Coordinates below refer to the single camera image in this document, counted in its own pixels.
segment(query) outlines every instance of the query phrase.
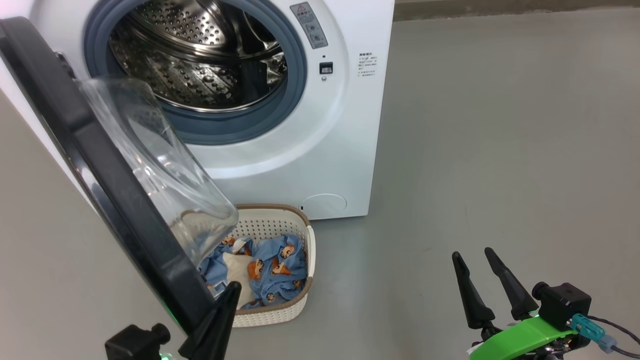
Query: black cable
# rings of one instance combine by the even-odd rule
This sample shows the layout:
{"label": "black cable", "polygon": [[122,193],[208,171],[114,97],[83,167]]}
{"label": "black cable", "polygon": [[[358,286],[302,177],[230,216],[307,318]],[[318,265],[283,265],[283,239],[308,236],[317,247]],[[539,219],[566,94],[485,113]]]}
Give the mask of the black cable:
{"label": "black cable", "polygon": [[[607,319],[601,319],[601,318],[597,318],[597,317],[591,316],[591,315],[587,316],[587,318],[590,319],[590,320],[593,320],[593,321],[597,321],[597,322],[605,323],[607,325],[611,325],[611,326],[615,327],[616,329],[620,330],[621,332],[624,332],[625,334],[629,335],[636,343],[640,344],[640,338],[638,338],[633,332],[625,329],[624,327],[622,327],[622,326],[620,326],[620,325],[618,325],[618,324],[616,324],[614,322],[610,322]],[[611,347],[611,350],[613,350],[613,351],[615,351],[615,352],[617,352],[617,353],[619,353],[621,355],[630,357],[632,359],[640,359],[640,354],[634,354],[632,352],[624,351],[621,348],[617,347],[616,345],[613,345]]]}
{"label": "black cable", "polygon": [[611,350],[613,350],[613,351],[615,351],[615,352],[617,352],[617,353],[619,353],[621,355],[628,356],[628,357],[630,357],[632,359],[640,359],[640,354],[634,354],[632,352],[624,351],[624,350],[620,349],[619,347],[617,347],[616,345],[613,345],[611,347]]}
{"label": "black cable", "polygon": [[602,323],[605,323],[607,325],[611,325],[611,326],[615,327],[616,329],[620,330],[621,332],[624,332],[625,334],[631,336],[631,338],[636,343],[640,344],[640,338],[638,338],[633,332],[625,329],[624,327],[622,327],[622,326],[620,326],[620,325],[618,325],[616,323],[610,322],[610,321],[608,321],[606,319],[597,318],[597,317],[591,316],[591,315],[587,316],[587,318],[590,319],[590,320],[593,320],[593,321],[602,322]]}

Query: white washing machine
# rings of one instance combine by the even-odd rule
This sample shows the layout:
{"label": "white washing machine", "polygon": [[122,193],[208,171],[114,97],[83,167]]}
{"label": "white washing machine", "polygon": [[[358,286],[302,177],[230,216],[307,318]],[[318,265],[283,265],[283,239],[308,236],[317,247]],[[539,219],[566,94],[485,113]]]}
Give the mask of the white washing machine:
{"label": "white washing machine", "polygon": [[[393,0],[1,6],[0,18],[27,17],[77,78],[128,74],[149,83],[233,203],[288,204],[311,219],[367,214]],[[1,88],[80,188],[0,67]]]}

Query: teal connector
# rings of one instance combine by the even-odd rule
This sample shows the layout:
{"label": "teal connector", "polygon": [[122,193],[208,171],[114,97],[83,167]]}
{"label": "teal connector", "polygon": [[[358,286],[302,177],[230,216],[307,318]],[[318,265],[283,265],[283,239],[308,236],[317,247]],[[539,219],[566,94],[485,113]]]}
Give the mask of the teal connector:
{"label": "teal connector", "polygon": [[611,354],[613,352],[612,346],[618,344],[618,342],[611,336],[607,335],[601,326],[592,322],[584,315],[576,314],[571,319],[571,322],[568,324],[572,330],[575,330],[581,336],[585,338],[595,341],[598,346],[602,349],[602,351],[607,354]]}

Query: open washing machine door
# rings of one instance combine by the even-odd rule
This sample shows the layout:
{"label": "open washing machine door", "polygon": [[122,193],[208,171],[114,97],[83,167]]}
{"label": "open washing machine door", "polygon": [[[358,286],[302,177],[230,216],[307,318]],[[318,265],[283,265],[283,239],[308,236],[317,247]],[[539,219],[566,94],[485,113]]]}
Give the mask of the open washing machine door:
{"label": "open washing machine door", "polygon": [[[196,266],[233,229],[237,210],[175,136],[148,86],[93,79],[78,87],[25,18],[0,20],[0,54],[170,314],[186,334],[202,339],[212,313],[220,319],[225,310],[216,332],[228,340],[236,305],[216,302]],[[224,351],[226,341],[220,346]]]}

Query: perforated basket side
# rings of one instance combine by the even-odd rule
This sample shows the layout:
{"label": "perforated basket side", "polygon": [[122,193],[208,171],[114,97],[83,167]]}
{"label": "perforated basket side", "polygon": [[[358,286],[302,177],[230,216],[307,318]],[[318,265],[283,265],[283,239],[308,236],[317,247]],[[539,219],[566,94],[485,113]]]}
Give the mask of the perforated basket side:
{"label": "perforated basket side", "polygon": [[283,234],[298,235],[305,245],[308,277],[302,292],[291,301],[277,306],[237,310],[234,327],[271,325],[296,318],[307,303],[307,294],[316,269],[316,237],[309,220],[298,209],[284,205],[241,205],[238,210],[240,219],[231,236],[251,236],[259,240]]}

